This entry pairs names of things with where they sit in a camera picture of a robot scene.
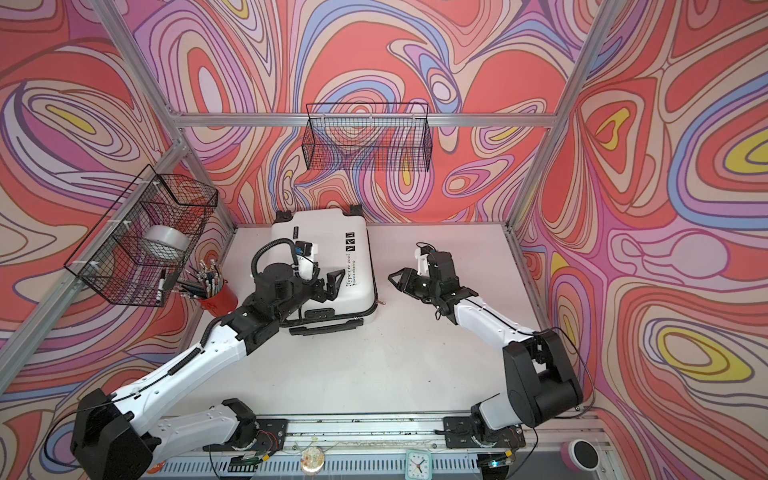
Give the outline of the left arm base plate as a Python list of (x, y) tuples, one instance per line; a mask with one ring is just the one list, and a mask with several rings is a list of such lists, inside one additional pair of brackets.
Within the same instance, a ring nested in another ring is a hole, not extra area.
[(257, 418), (249, 426), (239, 427), (235, 439), (224, 444), (203, 447), (205, 452), (254, 452), (274, 454), (284, 448), (289, 421), (285, 418)]

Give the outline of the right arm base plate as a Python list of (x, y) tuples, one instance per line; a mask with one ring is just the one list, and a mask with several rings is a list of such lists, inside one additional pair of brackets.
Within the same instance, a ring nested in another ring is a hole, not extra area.
[(435, 434), (443, 437), (449, 449), (501, 448), (517, 451), (526, 446), (521, 428), (492, 430), (480, 417), (474, 415), (446, 416), (442, 419), (442, 427), (436, 429)]

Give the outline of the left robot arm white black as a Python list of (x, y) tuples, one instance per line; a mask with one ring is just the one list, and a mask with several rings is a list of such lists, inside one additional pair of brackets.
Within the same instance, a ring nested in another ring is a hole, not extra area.
[(97, 389), (79, 403), (70, 450), (91, 479), (138, 479), (171, 457), (210, 445), (247, 450), (260, 427), (232, 398), (196, 414), (166, 412), (210, 379), (257, 350), (306, 302), (335, 299), (344, 270), (305, 280), (295, 266), (275, 263), (255, 273), (254, 292), (214, 319), (201, 340), (143, 378), (111, 394)]

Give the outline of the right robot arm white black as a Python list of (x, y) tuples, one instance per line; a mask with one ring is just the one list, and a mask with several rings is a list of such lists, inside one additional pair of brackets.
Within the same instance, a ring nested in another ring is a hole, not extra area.
[(579, 406), (584, 393), (560, 336), (534, 331), (490, 307), (456, 278), (439, 280), (403, 268), (388, 276), (400, 292), (435, 308), (502, 355), (505, 390), (474, 406), (490, 430), (525, 425), (535, 428)]

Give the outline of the black suitcase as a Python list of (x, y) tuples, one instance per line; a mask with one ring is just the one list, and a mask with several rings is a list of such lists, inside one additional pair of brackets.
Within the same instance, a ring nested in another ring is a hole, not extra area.
[(312, 242), (319, 277), (346, 271), (336, 300), (310, 300), (283, 324), (293, 336), (312, 336), (354, 330), (373, 322), (378, 289), (370, 239), (360, 204), (347, 210), (331, 207), (309, 211), (279, 211), (270, 229), (271, 238)]

